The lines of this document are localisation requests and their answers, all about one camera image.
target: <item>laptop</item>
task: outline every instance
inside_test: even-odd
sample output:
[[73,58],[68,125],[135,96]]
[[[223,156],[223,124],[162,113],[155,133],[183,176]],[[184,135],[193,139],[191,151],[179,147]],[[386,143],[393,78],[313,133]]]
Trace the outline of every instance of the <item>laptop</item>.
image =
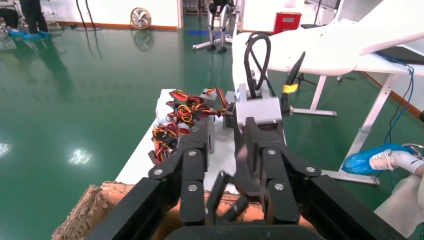
[[421,56],[420,54],[413,52],[407,48],[404,48],[402,46],[389,47],[389,48],[377,51],[376,53],[393,58],[393,59],[400,60],[406,64],[424,65],[424,56]]

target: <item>white sneaker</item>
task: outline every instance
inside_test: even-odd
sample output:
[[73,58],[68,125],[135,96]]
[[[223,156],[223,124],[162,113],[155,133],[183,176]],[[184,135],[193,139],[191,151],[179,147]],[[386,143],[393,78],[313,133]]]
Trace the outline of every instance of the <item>white sneaker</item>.
[[392,150],[387,149],[369,159],[369,165],[374,170],[393,170],[397,167],[396,158],[392,154]]

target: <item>blue cable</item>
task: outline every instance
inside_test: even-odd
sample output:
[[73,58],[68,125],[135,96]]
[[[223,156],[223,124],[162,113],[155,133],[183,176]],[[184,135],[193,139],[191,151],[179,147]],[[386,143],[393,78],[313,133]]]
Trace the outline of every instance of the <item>blue cable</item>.
[[[392,129],[395,127],[396,123],[399,121],[399,119],[404,114],[405,110],[407,109],[408,105],[411,102],[411,97],[412,97],[412,94],[414,92],[414,72],[415,72],[415,70],[414,70],[413,67],[409,66],[408,64],[404,63],[403,61],[401,61],[399,59],[396,59],[396,58],[393,58],[393,57],[389,57],[389,56],[385,56],[385,55],[379,54],[377,52],[374,52],[374,54],[377,55],[377,56],[380,56],[380,57],[382,57],[382,58],[384,58],[386,60],[389,60],[389,61],[392,61],[392,62],[396,62],[398,64],[401,64],[401,65],[407,67],[408,68],[408,72],[409,72],[409,74],[411,76],[410,82],[409,82],[410,88],[408,87],[408,90],[406,91],[405,95],[403,96],[403,100],[404,100],[405,99],[405,96],[408,94],[409,89],[410,89],[411,91],[410,91],[410,94],[409,94],[408,101],[406,102],[406,104],[403,107],[402,111],[400,111],[400,113],[397,116],[396,120],[394,121],[393,125],[390,126],[390,129],[388,130],[387,135],[385,136],[385,139],[384,139],[384,143],[386,143],[387,142],[387,138],[391,135]],[[394,189],[395,188],[395,184],[393,182],[392,172],[390,170],[388,171],[388,176],[390,178],[391,188]]]

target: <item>green epoxy floor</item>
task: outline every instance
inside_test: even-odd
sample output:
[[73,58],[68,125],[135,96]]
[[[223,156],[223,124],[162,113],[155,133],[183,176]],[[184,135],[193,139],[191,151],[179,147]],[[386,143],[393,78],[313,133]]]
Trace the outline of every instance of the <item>green epoxy floor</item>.
[[[206,27],[195,16],[186,20],[180,31],[104,29],[98,48],[93,32],[66,30],[36,42],[0,37],[0,151],[9,149],[0,155],[0,240],[49,239],[88,185],[113,181],[152,123],[161,89],[232,90],[231,52],[193,52],[207,37],[188,30]],[[289,148],[323,169],[338,169],[379,92],[351,75],[356,80],[329,77],[322,93],[319,108],[337,117],[293,115],[284,122]],[[269,76],[281,89],[286,73]],[[308,108],[314,90],[304,83],[291,103]],[[395,108],[390,99],[365,147],[383,143]],[[423,127],[407,113],[393,137],[422,144]],[[79,163],[77,153],[85,153]],[[407,175],[398,169],[395,181]],[[375,209],[392,190],[387,175],[380,181],[340,184]],[[420,239],[423,228],[410,239]]]

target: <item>red box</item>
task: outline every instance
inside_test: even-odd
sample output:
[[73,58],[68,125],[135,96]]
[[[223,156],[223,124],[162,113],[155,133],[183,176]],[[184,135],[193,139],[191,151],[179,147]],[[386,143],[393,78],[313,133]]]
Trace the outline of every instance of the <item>red box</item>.
[[301,23],[302,13],[299,12],[277,12],[275,18],[274,34],[287,30],[296,30]]

